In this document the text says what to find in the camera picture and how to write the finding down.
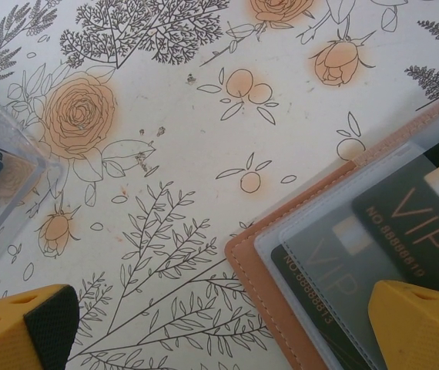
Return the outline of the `black VIP card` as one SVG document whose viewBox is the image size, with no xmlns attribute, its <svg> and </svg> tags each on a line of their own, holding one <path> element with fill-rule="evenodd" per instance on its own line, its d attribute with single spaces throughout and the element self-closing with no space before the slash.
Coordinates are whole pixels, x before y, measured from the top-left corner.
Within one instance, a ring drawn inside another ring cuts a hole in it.
<svg viewBox="0 0 439 370">
<path fill-rule="evenodd" d="M 271 260 L 344 370 L 387 370 L 368 315 L 374 285 L 397 268 L 350 214 L 291 225 Z"/>
<path fill-rule="evenodd" d="M 352 202 L 404 279 L 439 291 L 439 143 Z"/>
</svg>

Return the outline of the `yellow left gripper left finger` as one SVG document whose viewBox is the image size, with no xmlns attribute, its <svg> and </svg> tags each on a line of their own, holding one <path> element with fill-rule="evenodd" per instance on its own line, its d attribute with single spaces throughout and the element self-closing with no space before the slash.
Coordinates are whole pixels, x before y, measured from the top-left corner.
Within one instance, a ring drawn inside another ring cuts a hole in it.
<svg viewBox="0 0 439 370">
<path fill-rule="evenodd" d="M 75 289 L 54 284 L 0 299 L 0 370 L 65 370 L 79 326 Z"/>
</svg>

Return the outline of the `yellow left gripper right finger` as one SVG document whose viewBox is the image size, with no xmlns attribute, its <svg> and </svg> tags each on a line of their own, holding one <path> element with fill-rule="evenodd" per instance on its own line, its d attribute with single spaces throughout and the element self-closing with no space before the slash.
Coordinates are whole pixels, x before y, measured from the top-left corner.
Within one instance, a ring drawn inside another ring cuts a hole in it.
<svg viewBox="0 0 439 370">
<path fill-rule="evenodd" d="M 379 281 L 369 318 L 387 370 L 439 370 L 439 291 Z"/>
</svg>

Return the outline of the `clear acrylic card stand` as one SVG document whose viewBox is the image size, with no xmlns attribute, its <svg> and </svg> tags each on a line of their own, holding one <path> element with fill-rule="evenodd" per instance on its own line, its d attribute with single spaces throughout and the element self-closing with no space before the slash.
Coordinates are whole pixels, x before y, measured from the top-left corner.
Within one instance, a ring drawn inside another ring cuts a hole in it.
<svg viewBox="0 0 439 370">
<path fill-rule="evenodd" d="M 18 129 L 12 116 L 0 107 L 0 256 L 3 248 L 26 223 L 22 201 L 46 172 L 59 177 L 62 168 L 48 160 Z"/>
</svg>

